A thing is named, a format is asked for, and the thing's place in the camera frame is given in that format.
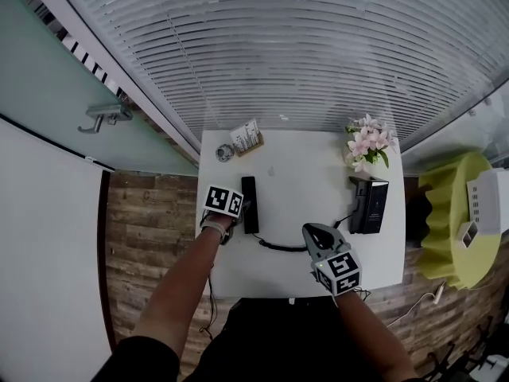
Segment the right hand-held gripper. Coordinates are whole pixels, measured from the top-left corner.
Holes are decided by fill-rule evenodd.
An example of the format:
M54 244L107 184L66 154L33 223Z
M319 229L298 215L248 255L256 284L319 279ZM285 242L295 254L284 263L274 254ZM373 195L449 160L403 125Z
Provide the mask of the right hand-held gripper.
M362 270L358 256L350 244L344 244L336 228L307 223L302 227L302 235L312 258L313 276L332 296L360 287Z

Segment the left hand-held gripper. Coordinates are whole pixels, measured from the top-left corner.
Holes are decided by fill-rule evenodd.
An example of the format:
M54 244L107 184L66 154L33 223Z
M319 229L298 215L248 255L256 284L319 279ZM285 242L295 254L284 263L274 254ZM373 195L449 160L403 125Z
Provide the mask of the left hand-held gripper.
M234 234L235 226L241 221L251 208L251 201L243 199L241 192L218 185L209 185L203 202L203 216L201 229L214 228L221 234L221 245L225 245ZM211 222L208 218L211 214L221 214L232 219L228 228Z

